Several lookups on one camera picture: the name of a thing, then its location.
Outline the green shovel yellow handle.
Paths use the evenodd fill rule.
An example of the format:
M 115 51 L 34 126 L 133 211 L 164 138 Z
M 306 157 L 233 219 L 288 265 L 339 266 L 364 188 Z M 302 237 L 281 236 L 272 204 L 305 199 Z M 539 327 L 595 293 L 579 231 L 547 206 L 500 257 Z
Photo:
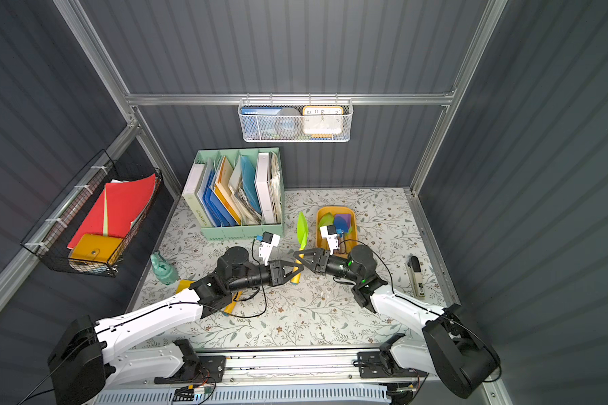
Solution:
M 334 224 L 334 215 L 331 213 L 324 214 L 319 220 L 319 227 L 330 226 Z

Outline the yellow toy piece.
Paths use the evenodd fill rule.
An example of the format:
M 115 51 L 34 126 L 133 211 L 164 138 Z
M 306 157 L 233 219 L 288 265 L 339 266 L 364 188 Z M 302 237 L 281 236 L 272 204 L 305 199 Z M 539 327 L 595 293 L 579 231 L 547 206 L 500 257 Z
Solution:
M 178 293 L 188 289 L 192 283 L 193 283 L 192 280 L 180 280 L 177 285 L 176 293 L 178 294 Z

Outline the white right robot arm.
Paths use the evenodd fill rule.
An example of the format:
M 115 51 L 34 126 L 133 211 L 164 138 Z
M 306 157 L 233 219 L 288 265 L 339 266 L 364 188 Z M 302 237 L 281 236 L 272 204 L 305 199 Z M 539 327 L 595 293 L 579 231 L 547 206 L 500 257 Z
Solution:
M 502 370 L 495 349 L 465 324 L 470 317 L 461 305 L 427 305 L 398 292 L 378 275 L 380 257 L 369 246 L 354 247 L 347 258 L 322 248 L 296 251 L 293 257 L 313 273 L 353 283 L 351 293 L 360 307 L 396 320 L 423 337 L 423 344 L 400 337 L 383 346 L 385 358 L 401 369 L 434 374 L 460 398 L 469 397 L 491 373 Z

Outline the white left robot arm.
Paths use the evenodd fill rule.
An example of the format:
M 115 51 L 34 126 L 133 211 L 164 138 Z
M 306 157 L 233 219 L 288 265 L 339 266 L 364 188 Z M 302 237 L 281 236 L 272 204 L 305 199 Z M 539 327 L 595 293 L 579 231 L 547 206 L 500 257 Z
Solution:
M 47 360 L 56 402 L 87 403 L 107 386 L 148 378 L 160 384 L 213 382 L 184 339 L 133 359 L 126 352 L 174 327 L 223 312 L 240 290 L 285 285 L 302 270 L 283 260 L 251 263 L 247 249 L 233 247 L 219 257 L 213 272 L 165 300 L 118 317 L 76 319 Z

